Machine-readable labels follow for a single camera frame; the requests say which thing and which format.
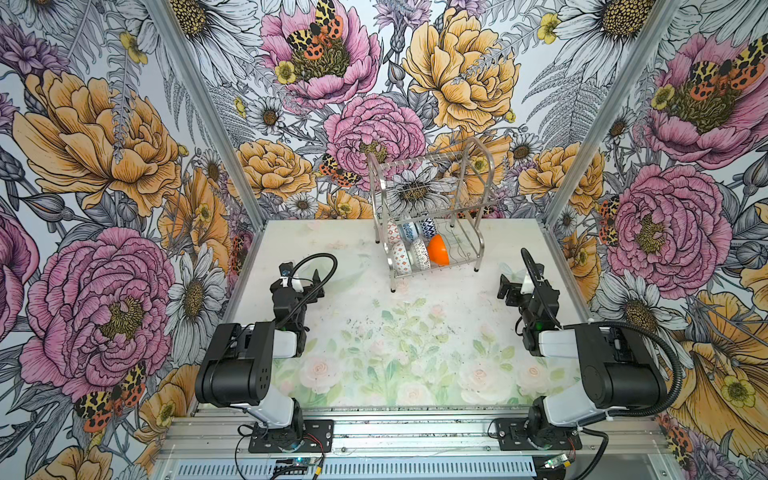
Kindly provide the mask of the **orange plastic bowl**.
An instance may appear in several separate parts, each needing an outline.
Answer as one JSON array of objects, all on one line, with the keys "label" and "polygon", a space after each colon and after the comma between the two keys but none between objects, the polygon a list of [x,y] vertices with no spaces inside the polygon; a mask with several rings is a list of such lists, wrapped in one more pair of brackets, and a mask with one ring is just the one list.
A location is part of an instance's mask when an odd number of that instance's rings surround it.
[{"label": "orange plastic bowl", "polygon": [[447,245],[440,234],[429,240],[427,252],[430,261],[438,266],[448,266],[451,263]]}]

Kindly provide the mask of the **silver wire dish rack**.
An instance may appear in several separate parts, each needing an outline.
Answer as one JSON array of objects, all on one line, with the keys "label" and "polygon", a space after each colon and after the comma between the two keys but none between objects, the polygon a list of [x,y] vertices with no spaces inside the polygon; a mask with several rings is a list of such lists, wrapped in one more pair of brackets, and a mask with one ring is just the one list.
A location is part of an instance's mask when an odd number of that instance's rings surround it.
[{"label": "silver wire dish rack", "polygon": [[[480,223],[491,206],[499,164],[479,138],[471,136],[456,146],[418,157],[387,162],[368,153],[366,160],[374,232],[384,250],[390,292],[397,291],[399,281],[416,275],[463,266],[474,272],[480,270],[486,251]],[[434,219],[451,263],[438,266],[431,262],[429,270],[418,271],[410,253],[412,243],[403,239],[400,225],[414,222],[427,247],[429,241],[421,235],[419,226],[427,217]],[[393,249],[386,239],[389,221],[398,225],[401,242],[409,252],[413,269],[410,275],[395,275]]]}]

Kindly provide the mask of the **white black lattice bowl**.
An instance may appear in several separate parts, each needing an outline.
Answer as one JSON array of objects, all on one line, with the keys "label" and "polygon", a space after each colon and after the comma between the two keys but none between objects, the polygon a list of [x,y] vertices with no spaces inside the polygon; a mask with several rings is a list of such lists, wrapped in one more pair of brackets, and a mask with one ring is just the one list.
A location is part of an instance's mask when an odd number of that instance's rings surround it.
[{"label": "white black lattice bowl", "polygon": [[410,253],[418,271],[426,271],[431,268],[427,247],[421,238],[416,238],[412,242]]}]

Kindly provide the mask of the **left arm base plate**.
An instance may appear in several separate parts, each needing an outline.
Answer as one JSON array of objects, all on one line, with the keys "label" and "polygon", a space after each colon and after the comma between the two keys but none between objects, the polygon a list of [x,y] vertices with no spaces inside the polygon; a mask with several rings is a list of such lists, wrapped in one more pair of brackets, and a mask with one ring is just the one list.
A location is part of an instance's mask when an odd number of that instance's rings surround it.
[{"label": "left arm base plate", "polygon": [[299,428],[292,425],[268,429],[251,435],[251,454],[329,453],[332,449],[335,422],[333,420],[304,420]]}]

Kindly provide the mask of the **dark blue patterned bowl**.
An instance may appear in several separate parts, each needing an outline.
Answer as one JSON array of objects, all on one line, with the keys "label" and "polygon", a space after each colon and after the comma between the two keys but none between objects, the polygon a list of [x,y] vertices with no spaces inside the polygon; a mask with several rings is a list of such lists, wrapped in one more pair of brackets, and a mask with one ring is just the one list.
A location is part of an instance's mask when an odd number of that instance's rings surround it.
[{"label": "dark blue patterned bowl", "polygon": [[394,245],[402,241],[400,229],[395,222],[387,223],[386,239],[389,245]]}]

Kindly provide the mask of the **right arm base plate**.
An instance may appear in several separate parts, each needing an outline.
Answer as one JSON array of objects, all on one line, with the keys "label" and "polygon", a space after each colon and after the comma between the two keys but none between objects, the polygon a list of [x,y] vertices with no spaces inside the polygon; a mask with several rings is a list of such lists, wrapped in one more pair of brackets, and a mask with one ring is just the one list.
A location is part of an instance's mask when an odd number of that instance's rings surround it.
[{"label": "right arm base plate", "polygon": [[536,429],[523,418],[498,418],[493,422],[494,435],[502,451],[581,450],[582,441],[572,428],[544,424]]}]

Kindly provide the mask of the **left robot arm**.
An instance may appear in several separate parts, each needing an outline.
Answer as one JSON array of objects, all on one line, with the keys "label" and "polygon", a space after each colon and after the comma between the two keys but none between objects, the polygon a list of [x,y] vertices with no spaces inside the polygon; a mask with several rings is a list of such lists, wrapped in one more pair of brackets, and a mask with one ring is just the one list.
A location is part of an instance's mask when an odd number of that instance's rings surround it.
[{"label": "left robot arm", "polygon": [[271,385],[273,361],[300,357],[306,348],[307,306],[324,296],[321,279],[283,276],[270,286],[274,319],[251,326],[216,327],[195,380],[201,404],[233,408],[254,418],[257,452],[295,452],[305,439],[299,402]]}]

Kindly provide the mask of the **blue floral bowl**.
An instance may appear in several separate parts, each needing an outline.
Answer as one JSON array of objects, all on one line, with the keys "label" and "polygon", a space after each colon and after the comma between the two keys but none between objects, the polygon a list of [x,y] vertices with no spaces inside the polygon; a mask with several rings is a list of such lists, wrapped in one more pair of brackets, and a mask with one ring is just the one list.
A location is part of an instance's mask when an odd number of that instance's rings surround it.
[{"label": "blue floral bowl", "polygon": [[400,225],[400,228],[402,231],[403,239],[406,242],[412,243],[419,238],[418,227],[414,222],[405,222]]}]

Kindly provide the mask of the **green patterned bowl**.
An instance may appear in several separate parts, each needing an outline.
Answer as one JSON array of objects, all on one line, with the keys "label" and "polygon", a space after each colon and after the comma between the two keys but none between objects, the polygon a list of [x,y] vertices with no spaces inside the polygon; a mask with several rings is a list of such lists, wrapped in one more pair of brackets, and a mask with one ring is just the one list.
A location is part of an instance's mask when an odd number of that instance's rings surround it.
[{"label": "green patterned bowl", "polygon": [[403,242],[396,242],[392,245],[392,249],[395,275],[397,277],[410,275],[413,272],[413,269],[409,252],[405,244]]}]

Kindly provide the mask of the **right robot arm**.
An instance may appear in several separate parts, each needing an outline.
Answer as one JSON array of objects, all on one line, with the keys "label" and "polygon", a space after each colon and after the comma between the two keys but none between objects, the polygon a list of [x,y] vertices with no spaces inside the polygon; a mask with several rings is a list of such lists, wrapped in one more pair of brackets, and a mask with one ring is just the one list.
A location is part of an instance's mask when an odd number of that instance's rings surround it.
[{"label": "right robot arm", "polygon": [[521,435],[540,449],[561,446],[581,427],[612,417],[652,416],[676,400],[681,366],[671,367],[671,383],[664,380],[647,347],[664,345],[658,335],[622,322],[563,326],[557,319],[559,291],[530,276],[514,282],[502,275],[497,298],[518,309],[516,332],[531,356],[573,359],[579,367],[576,384],[538,397],[523,423],[500,428],[510,439]]}]

